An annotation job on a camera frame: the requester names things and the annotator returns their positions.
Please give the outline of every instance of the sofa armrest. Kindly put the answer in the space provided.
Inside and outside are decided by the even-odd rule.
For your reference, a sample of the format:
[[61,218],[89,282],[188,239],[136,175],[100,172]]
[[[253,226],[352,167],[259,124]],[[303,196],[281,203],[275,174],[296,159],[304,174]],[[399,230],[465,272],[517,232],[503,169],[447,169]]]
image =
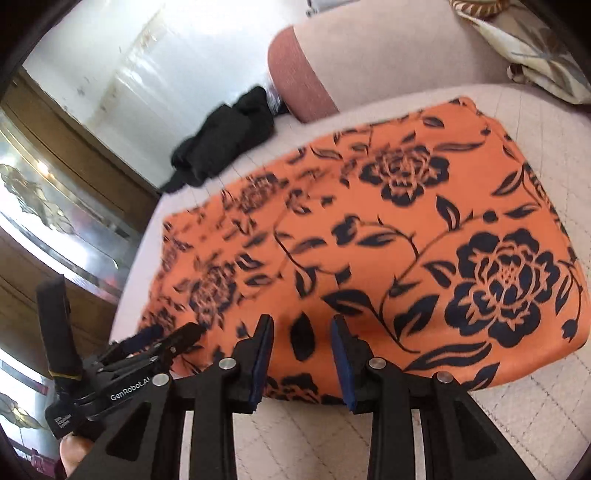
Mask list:
[[280,32],[268,58],[304,122],[408,93],[508,82],[508,62],[447,0],[345,5]]

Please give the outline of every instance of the orange floral fabric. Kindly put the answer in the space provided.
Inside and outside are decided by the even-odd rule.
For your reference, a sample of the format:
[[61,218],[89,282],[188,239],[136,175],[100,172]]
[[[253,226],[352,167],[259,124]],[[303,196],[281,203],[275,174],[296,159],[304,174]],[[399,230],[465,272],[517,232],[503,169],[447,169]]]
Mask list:
[[173,370],[275,321],[267,395],[331,403],[332,317],[405,372],[469,388],[581,347],[589,296],[564,226],[470,99],[314,140],[164,222],[140,327],[207,327]]

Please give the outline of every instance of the black leaf pattern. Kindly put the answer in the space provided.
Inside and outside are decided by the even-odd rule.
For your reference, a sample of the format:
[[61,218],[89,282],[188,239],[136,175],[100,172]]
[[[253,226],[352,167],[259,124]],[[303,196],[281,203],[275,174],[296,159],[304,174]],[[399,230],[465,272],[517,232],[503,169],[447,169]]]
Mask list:
[[423,125],[430,128],[445,128],[444,123],[436,116],[425,116],[423,117]]
[[567,320],[562,324],[562,338],[569,339],[571,342],[575,335],[577,335],[577,330],[579,329],[579,323],[575,319]]
[[460,226],[460,211],[447,198],[437,195],[437,211],[441,218],[447,222],[449,231],[456,230]]
[[505,216],[509,218],[523,218],[527,217],[528,215],[534,213],[538,209],[538,206],[535,203],[524,203],[521,206],[518,206],[514,210],[510,210],[509,212],[505,212]]
[[256,247],[257,245],[260,245],[261,243],[263,243],[266,238],[267,238],[268,233],[267,232],[262,232],[259,233],[258,235],[255,235],[254,237],[252,237],[252,239],[250,239],[247,243],[245,243],[242,248],[250,248],[250,247]]
[[355,235],[357,235],[358,220],[359,217],[356,215],[347,215],[343,222],[338,223],[331,230],[330,233],[335,236],[336,244],[338,246],[342,247],[343,245],[347,245],[355,238]]
[[519,185],[521,185],[524,173],[525,170],[523,168],[521,169],[521,172],[515,170],[514,172],[509,173],[501,185],[499,185],[499,187],[494,192],[492,192],[491,195],[493,197],[504,197],[505,195],[513,193],[517,190]]
[[391,299],[399,297],[400,295],[405,294],[406,292],[413,289],[414,287],[416,287],[420,283],[421,282],[419,282],[419,281],[412,282],[412,283],[394,283],[394,285],[392,285],[392,287],[388,291],[388,296]]
[[338,286],[341,286],[348,279],[351,278],[351,268],[347,265],[343,270],[335,274],[335,280]]
[[188,278],[184,278],[180,282],[178,282],[173,288],[177,293],[182,293],[187,290],[190,283],[191,281]]
[[285,239],[291,239],[293,238],[292,235],[290,235],[287,232],[275,232],[275,236],[279,239],[279,240],[285,240]]
[[505,155],[507,155],[507,157],[512,158],[513,160],[517,160],[515,158],[515,154],[511,151],[511,149],[504,146],[504,145],[503,145],[503,152],[505,152]]
[[363,310],[360,307],[369,309],[375,314],[371,300],[361,290],[338,290],[325,295],[322,300],[333,310],[343,315],[361,315]]
[[296,214],[296,215],[309,215],[312,213],[312,210],[310,210],[307,206],[305,205],[298,205],[296,207],[292,208],[292,211]]
[[484,142],[479,143],[440,143],[433,149],[436,152],[469,152],[484,145]]
[[248,334],[248,328],[246,328],[246,324],[244,322],[240,322],[240,325],[236,327],[236,338],[250,338],[250,335]]
[[565,279],[560,285],[560,288],[558,289],[558,293],[556,294],[556,300],[554,302],[554,312],[556,315],[560,313],[560,311],[568,301],[571,288],[573,288],[573,280],[569,275],[568,277],[565,277]]
[[310,319],[304,312],[291,325],[290,341],[295,359],[299,362],[308,360],[316,350],[314,329]]
[[248,254],[241,254],[236,257],[236,265],[238,265],[241,270],[250,272],[251,270],[257,270],[263,267],[265,264],[255,260]]
[[495,379],[496,371],[499,369],[501,363],[495,363],[482,367],[475,375],[473,380],[468,380],[462,384],[467,390],[481,390],[488,387]]
[[328,148],[314,148],[310,147],[312,153],[316,155],[318,158],[322,158],[323,160],[342,160],[343,155],[341,155],[336,150],[330,150]]
[[360,247],[379,248],[391,244],[396,240],[396,234],[393,232],[381,232],[366,236],[357,242]]
[[413,132],[409,133],[406,137],[404,137],[402,139],[402,142],[401,143],[409,143],[409,142],[412,142],[412,141],[414,141],[414,139],[416,137],[417,137],[417,133],[415,131],[413,131]]
[[301,241],[299,244],[297,244],[293,248],[291,253],[293,255],[298,255],[298,254],[302,254],[304,252],[307,252],[308,250],[310,250],[312,248],[318,248],[318,247],[322,247],[324,245],[326,245],[326,242],[319,237],[307,238],[306,240]]
[[365,144],[365,143],[362,143],[362,142],[357,142],[357,143],[351,144],[349,146],[349,148],[351,150],[353,150],[354,152],[365,152],[365,153],[367,153],[369,151],[369,146],[367,144]]
[[263,285],[268,285],[272,282],[273,280],[268,275],[265,275],[264,273],[259,273],[257,275],[253,275],[252,277],[247,278],[244,281],[244,284],[248,285],[249,287],[262,287]]
[[302,160],[304,160],[304,157],[306,156],[306,148],[301,147],[301,148],[298,148],[297,151],[298,151],[298,153],[295,157],[287,160],[288,165],[295,165],[296,163],[299,163]]
[[431,370],[435,367],[468,367],[477,364],[491,352],[490,343],[456,343],[427,352],[410,362],[405,372]]
[[330,195],[330,196],[326,196],[326,197],[322,197],[320,199],[320,206],[322,207],[327,207],[329,205],[332,205],[334,200],[335,200],[335,196],[334,195]]
[[456,274],[456,266],[453,263],[447,261],[429,262],[425,263],[423,267],[429,271],[435,281],[443,288],[449,288],[452,284],[452,281],[447,276],[447,273],[449,272],[451,275]]
[[316,267],[305,268],[304,273],[307,280],[299,271],[295,271],[295,289],[302,299],[306,298],[316,289]]
[[408,335],[422,331],[431,320],[438,300],[439,295],[428,295],[417,300],[405,313],[396,315],[393,324],[396,336],[400,338],[402,331],[411,324]]
[[304,170],[302,173],[300,173],[295,179],[301,180],[306,177],[312,177],[313,179],[315,179],[317,175],[319,177],[321,176],[320,173],[322,173],[322,170],[320,168],[308,168],[307,170]]

